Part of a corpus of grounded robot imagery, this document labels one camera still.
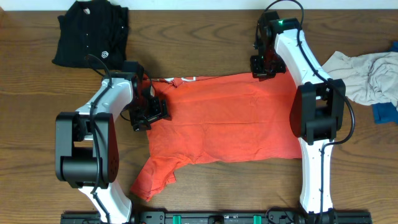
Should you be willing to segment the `orange red t-shirt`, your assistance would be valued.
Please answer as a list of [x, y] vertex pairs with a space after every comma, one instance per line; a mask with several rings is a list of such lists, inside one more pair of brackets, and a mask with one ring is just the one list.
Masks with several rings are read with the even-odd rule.
[[131, 186], [144, 200], [174, 183], [174, 172], [189, 164], [301, 157], [289, 121], [296, 92], [290, 73], [264, 81], [240, 73], [152, 84], [170, 118], [147, 132], [150, 156]]

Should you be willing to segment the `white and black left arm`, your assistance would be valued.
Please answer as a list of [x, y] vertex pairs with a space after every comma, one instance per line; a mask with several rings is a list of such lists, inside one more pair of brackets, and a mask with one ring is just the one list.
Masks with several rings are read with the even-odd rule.
[[134, 131], [169, 119], [167, 103], [155, 95], [138, 62], [125, 61], [121, 71], [106, 68], [100, 89], [74, 112], [55, 121], [55, 173], [58, 180], [84, 193], [96, 212], [65, 212], [61, 223], [134, 223], [133, 203], [116, 180], [119, 150], [115, 122], [128, 111]]

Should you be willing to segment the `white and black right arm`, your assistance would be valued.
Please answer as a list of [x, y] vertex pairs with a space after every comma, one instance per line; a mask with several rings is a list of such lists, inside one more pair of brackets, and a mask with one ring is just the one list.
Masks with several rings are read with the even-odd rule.
[[336, 134], [346, 106], [345, 84], [325, 72], [306, 43], [302, 21], [281, 19], [265, 10], [257, 21], [250, 58], [254, 78], [261, 81], [290, 72], [296, 92], [289, 115], [290, 128], [302, 153], [302, 217], [295, 223], [337, 223], [330, 196], [330, 166]]

